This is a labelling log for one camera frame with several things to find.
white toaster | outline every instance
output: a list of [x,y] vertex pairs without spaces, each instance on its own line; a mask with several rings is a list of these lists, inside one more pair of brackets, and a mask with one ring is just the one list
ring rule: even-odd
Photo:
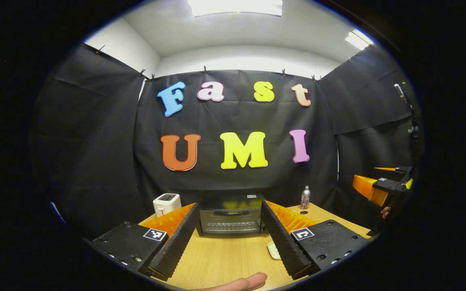
[[181,198],[179,194],[165,193],[153,201],[156,217],[181,208]]

finger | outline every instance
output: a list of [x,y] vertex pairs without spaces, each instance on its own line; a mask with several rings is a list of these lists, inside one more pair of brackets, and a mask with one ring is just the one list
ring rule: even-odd
[[254,290],[254,289],[257,289],[257,288],[261,287],[261,286],[260,287],[257,287],[257,286],[259,286],[261,284],[265,284],[265,281],[267,280],[267,274],[262,273],[262,272],[258,272],[258,273],[254,274],[252,276],[247,277],[246,280],[248,280],[248,282],[249,282],[249,285],[246,288],[246,290]]
[[224,285],[204,288],[204,289],[194,289],[193,291],[245,291],[249,285],[249,281],[240,278],[233,282],[229,282]]

ceiling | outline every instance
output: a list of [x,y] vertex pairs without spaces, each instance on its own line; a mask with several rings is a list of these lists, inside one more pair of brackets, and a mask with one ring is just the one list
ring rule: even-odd
[[282,16],[222,13],[194,17],[187,0],[155,0],[124,19],[160,57],[226,45],[291,48],[346,61],[359,50],[344,41],[355,27],[312,0],[283,0]]

human hand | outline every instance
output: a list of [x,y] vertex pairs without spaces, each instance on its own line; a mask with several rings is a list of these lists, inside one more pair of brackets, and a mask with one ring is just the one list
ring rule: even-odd
[[251,291],[263,287],[266,280],[267,275],[262,272],[258,272],[253,276],[240,278],[224,285],[204,289],[194,289],[192,291]]
[[383,210],[381,210],[382,218],[386,218],[390,214],[391,209],[391,206],[384,207]]

toaster oven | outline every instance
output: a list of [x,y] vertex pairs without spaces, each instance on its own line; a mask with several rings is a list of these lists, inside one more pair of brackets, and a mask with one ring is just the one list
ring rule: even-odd
[[266,234],[261,221],[260,194],[208,196],[200,203],[197,232],[201,236],[245,236]]

